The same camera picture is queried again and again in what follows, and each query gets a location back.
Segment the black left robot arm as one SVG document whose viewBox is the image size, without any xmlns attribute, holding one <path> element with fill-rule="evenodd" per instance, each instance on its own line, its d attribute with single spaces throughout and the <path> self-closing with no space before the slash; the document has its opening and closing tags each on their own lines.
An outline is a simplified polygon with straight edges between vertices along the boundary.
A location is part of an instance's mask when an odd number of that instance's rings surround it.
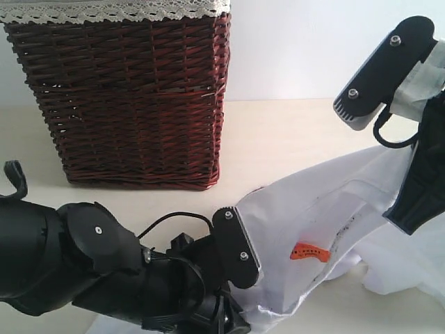
<svg viewBox="0 0 445 334">
<path fill-rule="evenodd" d="M 38 317 L 73 305 L 144 333 L 249 333 L 212 235 L 141 244 L 99 203 L 1 199 L 1 301 Z"/>
</svg>

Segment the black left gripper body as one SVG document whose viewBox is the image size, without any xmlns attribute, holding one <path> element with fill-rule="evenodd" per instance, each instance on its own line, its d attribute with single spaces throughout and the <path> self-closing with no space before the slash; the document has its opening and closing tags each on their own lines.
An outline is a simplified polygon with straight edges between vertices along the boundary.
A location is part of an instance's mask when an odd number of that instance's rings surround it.
<svg viewBox="0 0 445 334">
<path fill-rule="evenodd" d="M 160 333 L 249 333 L 228 292 L 207 294 L 196 279 L 144 278 L 138 286 L 143 330 Z"/>
</svg>

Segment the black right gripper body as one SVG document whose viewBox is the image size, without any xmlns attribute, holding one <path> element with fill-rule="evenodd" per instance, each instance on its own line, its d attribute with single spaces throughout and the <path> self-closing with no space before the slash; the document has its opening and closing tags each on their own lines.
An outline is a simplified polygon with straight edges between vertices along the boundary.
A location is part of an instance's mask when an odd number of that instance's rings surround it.
<svg viewBox="0 0 445 334">
<path fill-rule="evenodd" d="M 432 193 L 444 195 L 444 92 L 426 104 L 411 164 L 414 178 Z"/>
</svg>

